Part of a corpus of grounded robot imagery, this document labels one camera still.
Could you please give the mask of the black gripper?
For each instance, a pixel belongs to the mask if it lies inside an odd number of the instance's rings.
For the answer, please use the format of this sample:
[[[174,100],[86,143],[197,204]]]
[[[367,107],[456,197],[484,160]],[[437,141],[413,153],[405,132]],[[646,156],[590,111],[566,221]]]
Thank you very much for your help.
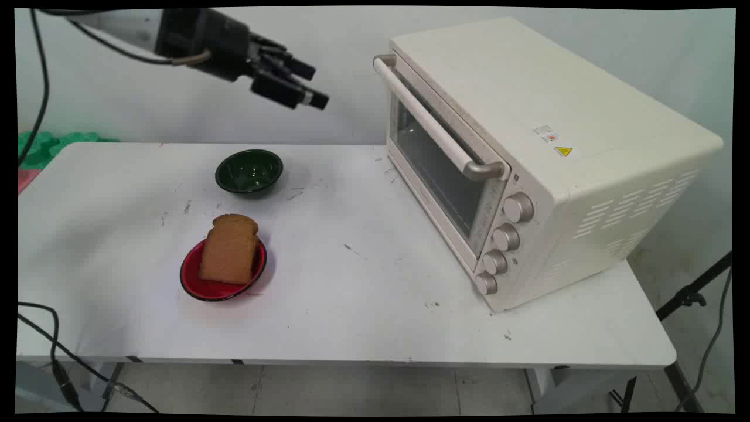
[[[194,69],[230,82],[241,76],[253,77],[252,93],[291,109],[303,105],[324,110],[329,104],[327,94],[293,79],[262,73],[255,66],[311,81],[315,67],[295,58],[286,46],[251,34],[244,22],[211,8],[163,9],[155,53],[187,59],[205,52],[210,53],[209,58],[192,64]]]

